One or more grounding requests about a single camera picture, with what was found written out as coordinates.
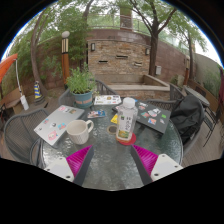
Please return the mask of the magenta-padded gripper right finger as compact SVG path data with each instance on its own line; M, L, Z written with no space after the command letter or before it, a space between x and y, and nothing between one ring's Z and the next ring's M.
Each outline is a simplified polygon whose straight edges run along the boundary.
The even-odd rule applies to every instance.
M131 155L144 185L159 180L182 169L182 166L166 154L155 153L137 145L131 145Z

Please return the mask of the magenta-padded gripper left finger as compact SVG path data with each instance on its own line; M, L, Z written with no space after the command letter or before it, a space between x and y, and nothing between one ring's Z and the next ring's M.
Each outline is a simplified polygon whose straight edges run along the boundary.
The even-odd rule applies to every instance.
M81 186L93 155L94 148L89 145L67 158L57 158L45 168L45 171Z

